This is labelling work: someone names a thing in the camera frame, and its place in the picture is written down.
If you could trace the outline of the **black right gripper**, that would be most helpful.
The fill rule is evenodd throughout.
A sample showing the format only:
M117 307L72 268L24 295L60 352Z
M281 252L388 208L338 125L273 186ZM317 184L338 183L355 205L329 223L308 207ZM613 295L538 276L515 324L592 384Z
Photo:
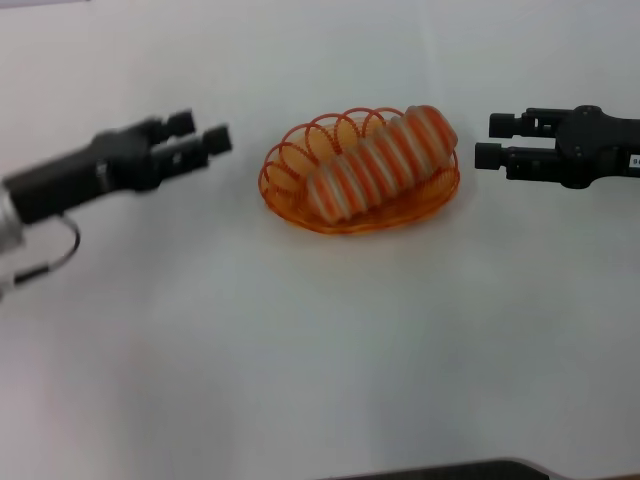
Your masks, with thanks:
M489 137L556 139L553 149L475 145L475 168L505 169L508 180L561 182L585 189L606 177L639 178L639 120L605 114L600 107L574 110L528 108L515 114L492 113Z

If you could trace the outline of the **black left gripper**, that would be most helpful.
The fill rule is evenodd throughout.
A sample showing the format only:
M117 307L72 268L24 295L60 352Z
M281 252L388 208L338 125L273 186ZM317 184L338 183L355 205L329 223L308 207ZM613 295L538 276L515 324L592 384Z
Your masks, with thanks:
M191 110L147 119L101 132L82 148L11 174L2 184L21 223L32 225L112 192L132 190L151 174L151 161L159 176L181 176L232 150L226 125L191 135L195 132ZM151 152L171 138L181 139Z

